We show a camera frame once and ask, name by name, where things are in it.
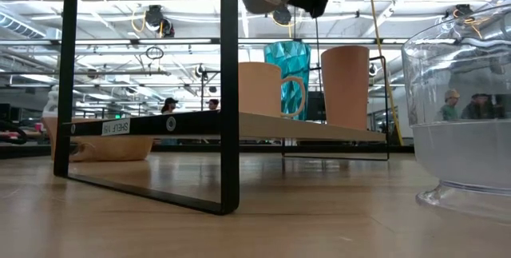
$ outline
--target mug handle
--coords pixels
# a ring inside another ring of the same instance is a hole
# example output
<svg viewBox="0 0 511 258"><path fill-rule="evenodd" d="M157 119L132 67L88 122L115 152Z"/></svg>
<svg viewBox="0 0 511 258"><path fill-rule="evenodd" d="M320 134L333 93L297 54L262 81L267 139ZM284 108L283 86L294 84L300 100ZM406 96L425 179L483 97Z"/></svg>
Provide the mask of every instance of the mug handle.
<svg viewBox="0 0 511 258"><path fill-rule="evenodd" d="M288 82L288 81L294 81L294 82L298 83L300 86L300 89L302 90L302 102L300 102L300 107L298 108L298 110L296 110L295 113L280 113L280 115L282 117L293 118L293 117L297 116L298 114L300 114L303 111L303 107L305 107L306 90L305 90L305 85L303 84L302 78L300 78L300 77L286 77L282 80L282 84L285 82Z"/></svg>
<svg viewBox="0 0 511 258"><path fill-rule="evenodd" d="M78 151L75 154L71 154L69 156L70 161L79 162L94 157L96 146L90 144L89 142L79 142L77 147Z"/></svg>

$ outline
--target teal faceted vase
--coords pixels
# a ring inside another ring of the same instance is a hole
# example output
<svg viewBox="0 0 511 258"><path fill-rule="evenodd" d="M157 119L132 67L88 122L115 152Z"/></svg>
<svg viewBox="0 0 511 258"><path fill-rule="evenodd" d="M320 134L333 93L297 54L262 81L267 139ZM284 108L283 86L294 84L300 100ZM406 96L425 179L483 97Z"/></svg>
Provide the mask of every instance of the teal faceted vase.
<svg viewBox="0 0 511 258"><path fill-rule="evenodd" d="M281 105L283 113L294 113L305 99L303 111L294 119L305 121L307 116L307 97L309 89L309 65L311 64L311 47L302 42L276 42L264 47L264 61L277 65L282 70L282 79L300 77L305 86L302 97L298 83L290 81L282 85Z"/></svg>

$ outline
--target clear plastic dome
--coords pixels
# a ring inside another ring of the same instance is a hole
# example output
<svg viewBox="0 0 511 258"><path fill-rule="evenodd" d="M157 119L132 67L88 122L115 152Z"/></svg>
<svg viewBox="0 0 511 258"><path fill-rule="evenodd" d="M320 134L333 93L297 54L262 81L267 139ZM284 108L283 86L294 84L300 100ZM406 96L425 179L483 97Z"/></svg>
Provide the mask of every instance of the clear plastic dome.
<svg viewBox="0 0 511 258"><path fill-rule="evenodd" d="M443 22L402 47L417 159L450 188L511 199L510 54L511 5Z"/></svg>

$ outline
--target glass base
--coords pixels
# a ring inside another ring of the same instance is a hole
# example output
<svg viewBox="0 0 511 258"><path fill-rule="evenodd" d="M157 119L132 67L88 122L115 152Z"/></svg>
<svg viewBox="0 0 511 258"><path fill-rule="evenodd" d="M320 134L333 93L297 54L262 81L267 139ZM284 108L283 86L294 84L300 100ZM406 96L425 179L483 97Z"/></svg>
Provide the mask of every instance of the glass base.
<svg viewBox="0 0 511 258"><path fill-rule="evenodd" d="M511 221L511 189L440 181L437 188L419 193L416 200L420 205Z"/></svg>

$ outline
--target cap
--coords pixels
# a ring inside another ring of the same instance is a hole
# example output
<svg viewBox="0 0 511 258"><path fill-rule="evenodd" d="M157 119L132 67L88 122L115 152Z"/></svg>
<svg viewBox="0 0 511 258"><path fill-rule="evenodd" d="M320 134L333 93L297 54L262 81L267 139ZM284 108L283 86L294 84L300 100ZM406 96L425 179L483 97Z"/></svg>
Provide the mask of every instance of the cap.
<svg viewBox="0 0 511 258"><path fill-rule="evenodd" d="M165 104L178 103L178 101L172 97L165 99Z"/></svg>
<svg viewBox="0 0 511 258"><path fill-rule="evenodd" d="M460 94L455 89L449 89L446 91L446 99L459 98Z"/></svg>

